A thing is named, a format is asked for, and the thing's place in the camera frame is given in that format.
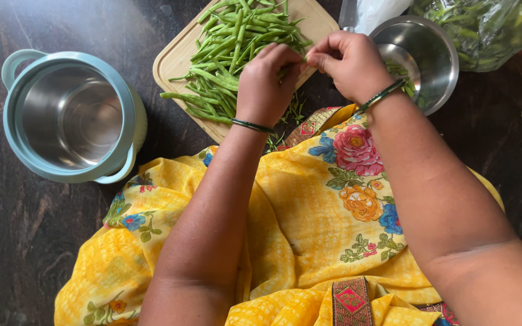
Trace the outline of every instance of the stainless steel bowl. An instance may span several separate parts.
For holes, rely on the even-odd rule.
[[[458,79],[458,55],[453,41],[432,21],[399,16],[376,27],[370,38],[384,60],[392,59],[409,70],[416,85],[412,99],[429,115],[445,104]]]
[[[122,108],[118,95],[100,73],[88,66],[42,73],[20,104],[29,144],[57,167],[94,166],[120,137]]]

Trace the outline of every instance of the woman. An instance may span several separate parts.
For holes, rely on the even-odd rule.
[[[394,83],[361,34],[331,33],[307,64],[355,103]],[[275,125],[301,65],[285,45],[263,49],[237,118]],[[200,155],[204,176],[193,158],[141,167],[82,246],[56,324],[522,324],[522,242],[492,186],[405,94],[352,109],[261,163],[267,133],[234,125]]]

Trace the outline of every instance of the blue pot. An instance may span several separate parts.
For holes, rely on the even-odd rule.
[[[15,78],[28,59],[36,60]],[[110,65],[80,52],[26,49],[5,60],[1,75],[9,91],[5,136],[33,172],[64,183],[112,183],[132,170],[146,112]]]

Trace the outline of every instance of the bowl rim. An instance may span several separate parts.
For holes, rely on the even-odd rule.
[[[430,19],[426,19],[424,17],[419,16],[413,16],[413,15],[404,15],[404,16],[398,16],[395,18],[390,18],[380,24],[378,27],[376,27],[372,33],[370,33],[369,37],[373,40],[374,37],[376,37],[380,32],[387,29],[390,26],[394,26],[396,24],[401,23],[413,23],[422,25],[425,27],[430,28],[431,31],[436,33],[444,42],[446,45],[446,48],[448,49],[448,53],[450,54],[451,58],[451,70],[450,70],[450,81],[448,82],[448,86],[446,87],[446,90],[444,91],[443,95],[440,97],[439,101],[432,106],[429,110],[424,110],[424,115],[431,115],[434,112],[436,112],[439,108],[441,108],[446,101],[450,98],[450,96],[454,92],[454,88],[456,87],[456,82],[458,81],[458,74],[459,74],[459,61],[458,61],[458,52],[456,51],[456,46],[454,45],[454,42],[452,39],[448,36],[446,31],[440,27],[437,23],[431,21]]]
[[[23,107],[18,107],[18,99],[24,93],[24,88],[34,82],[33,76],[54,66],[67,63],[88,66],[99,73],[112,85],[122,106],[122,128],[116,145],[106,153],[98,164],[83,169],[61,168],[42,158],[31,148],[24,135],[21,135],[23,126],[21,119],[18,119],[18,115],[23,112]],[[5,136],[20,161],[40,176],[52,181],[66,183],[93,181],[118,168],[119,164],[123,163],[127,157],[136,128],[136,110],[134,109],[132,93],[122,76],[101,59],[86,53],[72,51],[48,54],[26,67],[16,78],[8,92],[3,116]]]

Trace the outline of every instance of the floor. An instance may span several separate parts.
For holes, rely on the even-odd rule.
[[[97,56],[137,88],[146,106],[150,124],[137,163],[194,155],[214,142],[158,96],[151,68],[208,1],[0,0],[0,71],[18,49]],[[318,2],[337,20],[340,0]],[[320,74],[303,85],[307,113],[347,103],[331,85]],[[78,248],[101,226],[122,183],[60,184],[30,172],[4,136],[6,96],[0,78],[0,325],[51,325],[54,297]],[[522,238],[522,52],[497,71],[461,73],[452,98],[430,120],[460,159],[499,190]]]

